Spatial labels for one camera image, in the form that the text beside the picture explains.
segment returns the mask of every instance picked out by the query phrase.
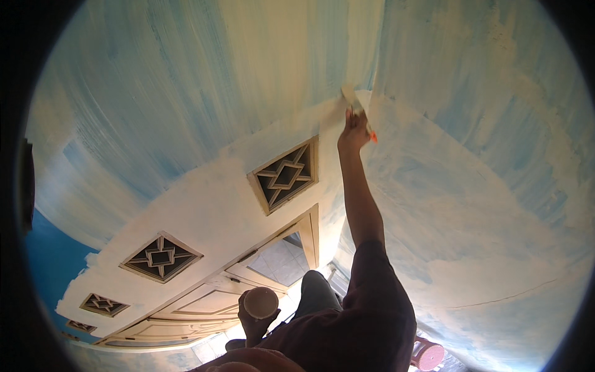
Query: plastic stool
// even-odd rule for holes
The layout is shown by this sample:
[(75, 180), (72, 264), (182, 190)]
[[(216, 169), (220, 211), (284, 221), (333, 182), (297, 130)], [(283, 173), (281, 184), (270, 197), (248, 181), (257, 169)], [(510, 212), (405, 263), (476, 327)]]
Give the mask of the plastic stool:
[(416, 366), (420, 371), (431, 371), (438, 367), (444, 358), (444, 347), (418, 336), (415, 336), (415, 341), (419, 342), (419, 345), (414, 345), (411, 365)]

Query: diamond-shaped vent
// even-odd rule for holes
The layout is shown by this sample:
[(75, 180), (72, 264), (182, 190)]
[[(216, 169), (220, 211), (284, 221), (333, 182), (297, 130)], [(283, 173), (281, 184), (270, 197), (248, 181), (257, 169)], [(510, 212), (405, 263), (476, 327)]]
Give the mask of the diamond-shaped vent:
[(122, 262), (120, 267), (160, 283), (166, 283), (202, 257), (202, 254), (191, 250), (168, 233), (161, 232)]
[(88, 324), (81, 323), (79, 321), (74, 321), (74, 320), (68, 320), (66, 322), (66, 325), (68, 327), (71, 327), (71, 328), (80, 330), (81, 332), (85, 332), (85, 333), (91, 333), (91, 332), (93, 332), (94, 330), (97, 329), (97, 327), (93, 327), (93, 326), (90, 326)]
[(318, 136), (248, 174), (266, 215), (318, 181)]
[(129, 305), (122, 304), (121, 302), (91, 293), (83, 301), (80, 308), (113, 318), (128, 306)]

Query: pants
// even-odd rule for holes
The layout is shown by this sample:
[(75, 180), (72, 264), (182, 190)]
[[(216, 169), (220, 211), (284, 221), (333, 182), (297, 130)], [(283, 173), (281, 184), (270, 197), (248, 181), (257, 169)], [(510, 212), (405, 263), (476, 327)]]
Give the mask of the pants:
[[(302, 278), (302, 298), (292, 320), (324, 309), (341, 311), (343, 308), (324, 276), (315, 270), (310, 270)], [(226, 350), (243, 348), (245, 341), (244, 339), (230, 340), (225, 346)]]

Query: paint cup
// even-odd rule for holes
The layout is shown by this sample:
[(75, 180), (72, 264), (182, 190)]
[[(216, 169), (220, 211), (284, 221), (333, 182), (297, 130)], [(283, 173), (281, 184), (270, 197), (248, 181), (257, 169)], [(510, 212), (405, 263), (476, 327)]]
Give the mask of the paint cup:
[(277, 311), (279, 298), (267, 287), (256, 287), (248, 291), (244, 297), (244, 308), (251, 317), (266, 319)]

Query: dark shirt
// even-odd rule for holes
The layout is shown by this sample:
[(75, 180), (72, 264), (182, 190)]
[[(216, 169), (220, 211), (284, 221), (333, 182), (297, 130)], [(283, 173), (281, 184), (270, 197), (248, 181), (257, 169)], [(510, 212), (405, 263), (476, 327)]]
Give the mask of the dark shirt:
[(292, 320), (257, 347), (279, 350), (307, 372), (409, 368), (415, 315), (380, 242), (355, 252), (343, 309)]

